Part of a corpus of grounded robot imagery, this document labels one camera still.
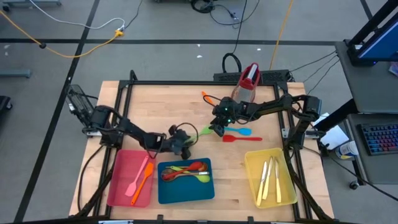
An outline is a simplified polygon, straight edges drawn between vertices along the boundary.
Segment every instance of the paper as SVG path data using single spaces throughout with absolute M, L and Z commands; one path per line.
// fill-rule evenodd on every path
M 317 119 L 314 124 L 318 124 L 321 120 L 327 118 L 329 116 L 329 113 L 324 113 Z M 326 145 L 329 144 L 327 147 L 328 150 L 332 150 L 337 146 L 342 145 L 343 143 L 349 141 L 347 135 L 344 133 L 344 131 L 336 125 L 334 128 L 331 128 L 326 135 L 321 138 L 321 142 Z

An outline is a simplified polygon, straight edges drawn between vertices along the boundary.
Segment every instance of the pink tray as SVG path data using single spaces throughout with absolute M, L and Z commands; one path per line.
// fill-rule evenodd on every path
M 147 155 L 148 153 L 146 151 L 133 151 L 122 149 L 118 152 L 114 165 L 111 186 L 109 188 L 108 200 L 106 201 L 109 206 L 140 208 L 148 206 L 150 202 L 152 182 L 154 179 L 153 174 L 146 180 L 141 190 L 141 193 L 139 194 L 138 199 L 134 205 L 131 205 L 132 197 L 125 196 L 124 194 L 129 184 L 133 182 L 136 178 L 138 170 Z M 149 162 L 153 163 L 154 167 L 156 167 L 155 159 L 149 158 L 147 165 Z M 138 178 L 137 189 L 144 179 L 144 170 L 141 172 L 141 175 Z

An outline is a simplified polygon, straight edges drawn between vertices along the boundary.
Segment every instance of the gray carpet floor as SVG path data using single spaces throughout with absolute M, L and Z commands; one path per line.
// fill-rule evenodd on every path
M 240 15 L 243 2 L 219 1 Z M 385 0 L 366 0 L 375 13 Z M 85 23 L 94 0 L 64 0 L 60 7 L 44 9 L 51 15 Z M 129 21 L 139 1 L 100 0 L 93 25 L 98 26 L 112 17 Z M 256 2 L 250 0 L 247 12 Z M 241 31 L 242 40 L 277 40 L 289 0 L 260 0 L 260 4 Z M 33 8 L 13 8 L 8 14 L 17 24 L 39 39 L 80 39 L 83 28 L 59 24 Z M 231 22 L 225 11 L 213 13 L 220 22 Z M 312 41 L 282 44 L 273 69 L 293 69 L 316 60 L 332 51 L 328 41 L 349 39 L 365 25 L 368 18 L 360 0 L 300 0 L 295 1 L 282 40 Z M 106 40 L 114 35 L 119 21 L 100 30 L 90 30 L 88 39 Z M 122 39 L 154 40 L 146 44 L 110 44 L 79 60 L 72 83 L 79 84 L 87 94 L 98 95 L 102 81 L 127 79 L 134 69 L 140 80 L 212 80 L 221 71 L 221 59 L 233 50 L 233 44 L 167 44 L 156 40 L 234 40 L 237 29 L 221 26 L 206 14 L 199 14 L 183 0 L 163 0 L 158 4 L 144 0 L 139 16 L 125 31 Z M 61 58 L 38 48 L 35 44 L 13 43 L 3 39 L 25 37 L 0 18 L 0 69 L 30 69 L 32 77 L 0 78 L 0 95 L 12 98 L 14 108 L 2 120 L 0 133 L 0 223 L 12 222 L 27 186 L 34 163 L 43 144 L 61 94 L 72 59 Z M 51 48 L 73 55 L 78 42 L 49 44 Z M 96 44 L 85 44 L 83 52 Z M 243 65 L 258 62 L 268 70 L 273 45 L 239 45 L 236 55 Z M 296 81 L 304 81 L 324 61 L 294 72 Z M 233 72 L 236 65 L 227 61 Z M 305 82 L 308 90 L 326 72 L 325 66 Z M 351 98 L 339 63 L 312 91 L 323 100 L 323 112 L 333 112 Z M 36 188 L 25 215 L 25 221 L 62 218 L 68 215 L 76 180 L 85 149 L 86 137 L 81 124 L 64 105 Z M 352 169 L 350 162 L 341 162 Z M 350 190 L 354 180 L 332 161 L 324 161 L 324 171 L 335 217 L 357 223 L 397 223 L 398 204 L 368 186 Z M 380 188 L 398 196 L 395 185 Z

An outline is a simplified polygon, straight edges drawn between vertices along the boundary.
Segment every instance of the white cable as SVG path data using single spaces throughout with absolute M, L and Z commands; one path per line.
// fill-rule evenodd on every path
M 41 9 L 38 5 L 36 5 L 36 3 L 33 2 L 33 0 L 29 0 L 29 1 L 30 1 L 38 10 L 42 11 L 42 12 L 43 12 L 46 16 L 48 16 L 49 18 L 51 18 L 51 19 L 53 19 L 53 20 L 55 20 L 55 21 L 57 21 L 57 22 L 65 23 L 65 24 L 84 26 L 84 27 L 87 27 L 87 28 L 89 28 L 89 29 L 100 29 L 100 28 L 102 28 L 102 27 L 108 25 L 108 24 L 109 24 L 110 22 L 112 22 L 112 21 L 121 20 L 121 21 L 123 21 L 123 25 L 122 25 L 118 30 L 123 31 L 123 30 L 124 30 L 124 25 L 125 25 L 125 23 L 126 23 L 126 22 L 124 21 L 124 19 L 121 19 L 121 18 L 113 18 L 113 19 L 111 19 L 110 21 L 104 23 L 102 26 L 99 26 L 99 27 L 90 27 L 90 26 L 86 26 L 86 25 L 84 25 L 84 24 L 80 24 L 80 23 L 76 23 L 76 22 L 62 21 L 62 20 L 56 19 L 56 18 L 52 17 L 50 14 L 46 13 L 43 9 Z

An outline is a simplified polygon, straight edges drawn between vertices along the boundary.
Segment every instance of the blue spatula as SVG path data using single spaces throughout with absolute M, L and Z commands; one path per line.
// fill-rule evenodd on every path
M 249 136 L 251 135 L 251 129 L 250 128 L 227 128 L 225 127 L 225 130 L 227 131 L 236 131 L 237 133 L 244 135 L 244 136 Z

